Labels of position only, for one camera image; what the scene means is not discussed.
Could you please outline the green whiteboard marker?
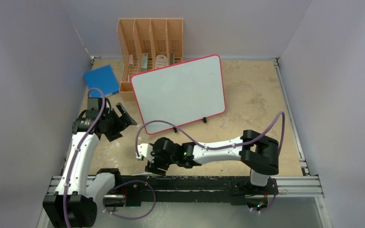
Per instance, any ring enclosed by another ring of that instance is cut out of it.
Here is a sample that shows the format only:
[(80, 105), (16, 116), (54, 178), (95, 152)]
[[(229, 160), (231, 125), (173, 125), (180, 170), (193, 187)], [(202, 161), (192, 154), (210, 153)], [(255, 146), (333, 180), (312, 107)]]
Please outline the green whiteboard marker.
[(131, 176), (147, 176), (147, 175), (152, 175), (152, 173), (150, 172), (141, 172), (141, 173), (133, 173), (130, 174)]

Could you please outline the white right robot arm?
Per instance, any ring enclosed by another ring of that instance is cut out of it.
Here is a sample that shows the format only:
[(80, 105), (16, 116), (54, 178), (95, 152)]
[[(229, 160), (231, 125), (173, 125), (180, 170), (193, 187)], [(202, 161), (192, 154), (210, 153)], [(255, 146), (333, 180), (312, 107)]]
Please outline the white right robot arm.
[(147, 160), (147, 172), (165, 175), (170, 165), (186, 169), (211, 162), (240, 161), (250, 168), (248, 188), (260, 193), (266, 188), (270, 176), (279, 173), (279, 142), (253, 130), (245, 130), (243, 135), (220, 142), (174, 143), (168, 138), (160, 138), (154, 143), (136, 146), (138, 160)]

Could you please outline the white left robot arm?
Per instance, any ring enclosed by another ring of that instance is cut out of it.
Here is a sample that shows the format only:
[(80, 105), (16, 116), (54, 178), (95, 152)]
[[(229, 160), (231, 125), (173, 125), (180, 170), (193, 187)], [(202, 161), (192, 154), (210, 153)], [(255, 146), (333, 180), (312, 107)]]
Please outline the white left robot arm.
[(115, 112), (109, 99), (89, 98), (87, 108), (72, 124), (71, 151), (59, 184), (43, 199), (43, 208), (55, 228), (91, 228), (97, 217), (98, 202), (105, 191), (118, 194), (123, 182), (117, 168), (101, 169), (91, 184), (87, 183), (90, 164), (101, 136), (111, 142), (122, 137), (121, 132), (136, 121), (116, 104)]

